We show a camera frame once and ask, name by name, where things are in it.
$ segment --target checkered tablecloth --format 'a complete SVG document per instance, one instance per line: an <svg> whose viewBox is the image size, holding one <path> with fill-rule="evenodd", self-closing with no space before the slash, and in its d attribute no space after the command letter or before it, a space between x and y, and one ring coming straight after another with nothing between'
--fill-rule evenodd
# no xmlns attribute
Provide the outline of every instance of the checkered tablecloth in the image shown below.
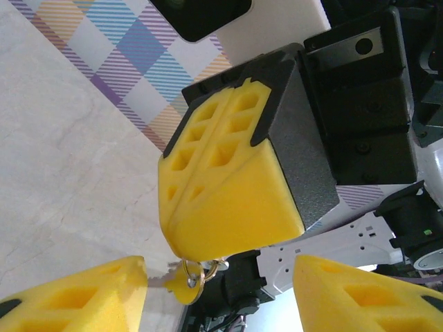
<svg viewBox="0 0 443 332"><path fill-rule="evenodd" d="M181 89L230 66L216 36L183 41L147 0L10 2L161 150Z"/></svg>

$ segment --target key ring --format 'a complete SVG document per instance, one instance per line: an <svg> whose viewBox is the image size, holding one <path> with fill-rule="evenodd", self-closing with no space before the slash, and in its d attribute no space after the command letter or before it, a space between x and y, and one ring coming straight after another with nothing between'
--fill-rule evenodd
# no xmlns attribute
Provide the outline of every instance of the key ring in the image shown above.
<svg viewBox="0 0 443 332"><path fill-rule="evenodd" d="M200 263L197 263L199 266L200 266L200 268L201 268L201 274L200 274L200 276L199 276L199 278L200 278L200 280L201 280L201 282L202 282L202 284L204 284L205 282L208 282L208 281L210 281L213 277L215 277L215 275L217 274L217 271L218 271L218 269L219 269L219 266L218 266L218 261L213 261L213 265L211 266L211 268L210 268L210 270L209 270L209 272L208 272L208 274L207 275L205 275L205 273L204 273L204 269L203 269L203 267L201 266L201 264ZM193 274L191 274L191 273L189 273L189 269L188 269L188 260L186 260L186 259L184 259L183 261L182 261L182 264L183 264L183 269L184 269L184 271L185 271L185 273L186 273L186 276L188 276L188 279L191 279L191 280L193 280L193 281L196 281L196 277L195 277L195 275L193 275Z"/></svg>

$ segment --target white floor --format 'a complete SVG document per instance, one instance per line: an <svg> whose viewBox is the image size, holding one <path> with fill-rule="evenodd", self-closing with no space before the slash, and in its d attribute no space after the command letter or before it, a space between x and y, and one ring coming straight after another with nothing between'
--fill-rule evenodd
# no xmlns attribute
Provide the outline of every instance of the white floor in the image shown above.
<svg viewBox="0 0 443 332"><path fill-rule="evenodd" d="M158 225L159 156L0 0L0 299L127 255L165 272L176 259ZM173 331L180 312L150 290L140 331Z"/></svg>

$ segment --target yellow foam block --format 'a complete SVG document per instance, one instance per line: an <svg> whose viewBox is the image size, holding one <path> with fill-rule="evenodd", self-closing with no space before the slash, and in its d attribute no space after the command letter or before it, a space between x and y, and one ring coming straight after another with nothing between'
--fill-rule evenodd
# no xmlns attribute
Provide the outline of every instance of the yellow foam block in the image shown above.
<svg viewBox="0 0 443 332"><path fill-rule="evenodd" d="M1 300L0 331L136 332L146 291L144 259L119 259Z"/></svg>
<svg viewBox="0 0 443 332"><path fill-rule="evenodd" d="M304 232L272 144L250 144L270 93L250 80L215 93L160 159L161 228L177 256L206 261Z"/></svg>
<svg viewBox="0 0 443 332"><path fill-rule="evenodd" d="M443 332L443 313L425 300L443 294L391 277L299 256L294 292L305 332Z"/></svg>

